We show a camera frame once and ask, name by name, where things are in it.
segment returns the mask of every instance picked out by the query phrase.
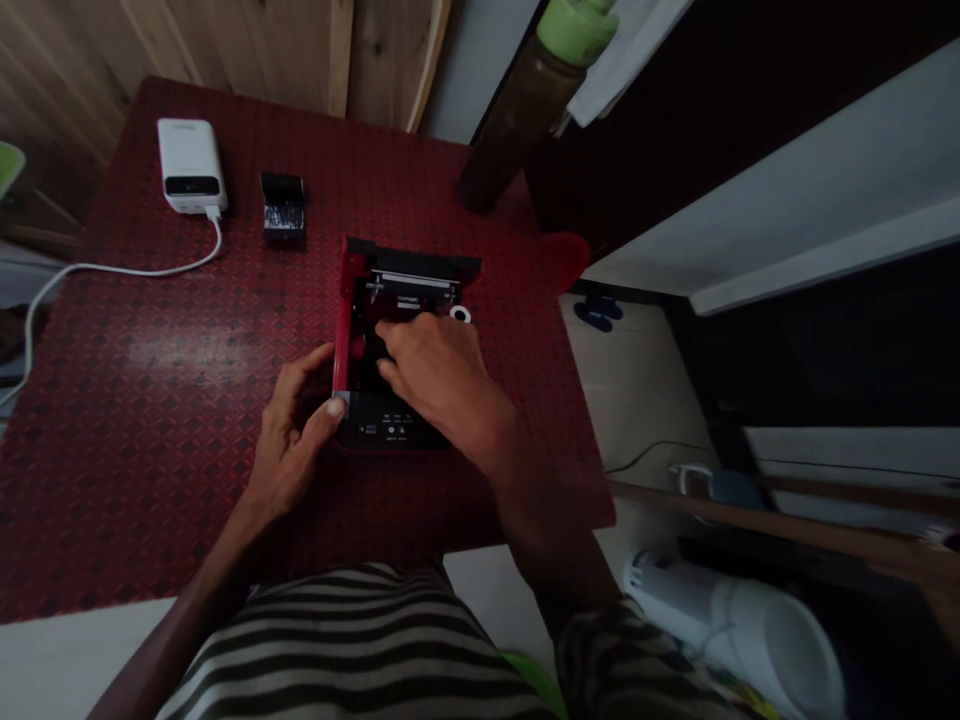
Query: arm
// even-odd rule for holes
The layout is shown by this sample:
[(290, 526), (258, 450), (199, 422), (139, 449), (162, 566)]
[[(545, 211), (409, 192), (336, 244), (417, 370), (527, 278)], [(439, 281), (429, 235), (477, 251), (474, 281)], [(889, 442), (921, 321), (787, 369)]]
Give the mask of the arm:
[(307, 491), (317, 453), (343, 415), (343, 401), (334, 398), (307, 421), (302, 436), (293, 427), (303, 383), (332, 357), (328, 343), (284, 366), (263, 411), (253, 471), (237, 507), (200, 570), (107, 688), (89, 720), (154, 717), (200, 646), (243, 604), (257, 547)]
[(380, 361), (394, 392), (442, 432), (490, 481), (517, 568), (556, 637), (572, 614), (620, 599), (596, 538), (530, 442), (510, 400), (487, 375), (477, 331), (449, 317), (381, 322), (395, 362)]

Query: black wire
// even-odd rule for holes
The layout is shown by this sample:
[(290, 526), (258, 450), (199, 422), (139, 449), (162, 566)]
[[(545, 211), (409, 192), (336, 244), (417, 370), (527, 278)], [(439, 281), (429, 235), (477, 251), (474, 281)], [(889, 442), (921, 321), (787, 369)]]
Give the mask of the black wire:
[(679, 445), (680, 447), (688, 447), (693, 450), (703, 450), (704, 452), (708, 452), (716, 455), (716, 453), (710, 448), (700, 447), (699, 445), (691, 445), (690, 443), (681, 443), (681, 442), (677, 442), (676, 440), (657, 440), (655, 443), (647, 445), (647, 447), (643, 449), (643, 452), (637, 455), (633, 460), (628, 462), (626, 465), (623, 465), (618, 468), (614, 468), (613, 470), (605, 470), (604, 472), (606, 472), (607, 475), (613, 475), (613, 473), (615, 472), (623, 472), (624, 470), (629, 470), (638, 462), (643, 460), (643, 456), (646, 455), (651, 450), (653, 450), (657, 445)]
[[(699, 445), (691, 445), (690, 443), (677, 442), (676, 440), (657, 440), (655, 443), (651, 443), (650, 445), (647, 445), (647, 447), (645, 447), (639, 455), (637, 455), (633, 460), (628, 462), (626, 465), (621, 465), (618, 468), (613, 468), (613, 470), (605, 470), (604, 472), (606, 472), (607, 475), (613, 475), (613, 473), (616, 473), (616, 472), (623, 472), (624, 470), (629, 470), (638, 462), (643, 460), (646, 454), (651, 450), (653, 450), (658, 445), (678, 445), (680, 447), (691, 448), (692, 450), (703, 450), (704, 452), (708, 452), (716, 455), (716, 451), (711, 450), (710, 448), (701, 447)], [(936, 473), (925, 473), (925, 472), (920, 472), (918, 470), (893, 470), (891, 468), (875, 468), (875, 467), (867, 467), (864, 465), (837, 465), (836, 463), (817, 463), (817, 462), (809, 462), (804, 460), (777, 460), (775, 458), (755, 458), (755, 460), (757, 462), (778, 462), (778, 463), (784, 463), (786, 465), (812, 465), (814, 467), (840, 468), (841, 470), (866, 470), (870, 472), (894, 473), (897, 475), (918, 475), (920, 477), (932, 477), (940, 480), (960, 480), (960, 476), (957, 476), (957, 475), (938, 475)]]

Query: fingernail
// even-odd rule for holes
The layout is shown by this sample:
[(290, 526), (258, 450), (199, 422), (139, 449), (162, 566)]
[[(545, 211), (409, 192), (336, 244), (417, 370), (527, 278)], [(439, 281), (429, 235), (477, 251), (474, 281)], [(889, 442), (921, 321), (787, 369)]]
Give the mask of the fingernail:
[(343, 401), (343, 398), (330, 398), (327, 401), (327, 415), (331, 417), (340, 417), (346, 409), (347, 404)]

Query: wooden wall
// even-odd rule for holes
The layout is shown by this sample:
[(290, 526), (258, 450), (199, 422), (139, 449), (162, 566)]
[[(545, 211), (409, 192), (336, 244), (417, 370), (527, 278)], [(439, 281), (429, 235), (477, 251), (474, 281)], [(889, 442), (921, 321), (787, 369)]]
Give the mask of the wooden wall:
[(449, 5), (0, 0), (0, 140), (28, 157), (5, 234), (69, 244), (147, 75), (415, 132)]

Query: striped shirt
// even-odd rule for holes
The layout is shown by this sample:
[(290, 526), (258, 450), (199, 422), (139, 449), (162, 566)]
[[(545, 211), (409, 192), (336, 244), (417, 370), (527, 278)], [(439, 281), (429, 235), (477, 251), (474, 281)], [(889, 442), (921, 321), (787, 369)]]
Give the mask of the striped shirt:
[[(556, 650), (571, 718), (739, 716), (631, 600), (575, 616)], [(556, 720), (442, 570), (380, 564), (255, 592), (158, 717)]]

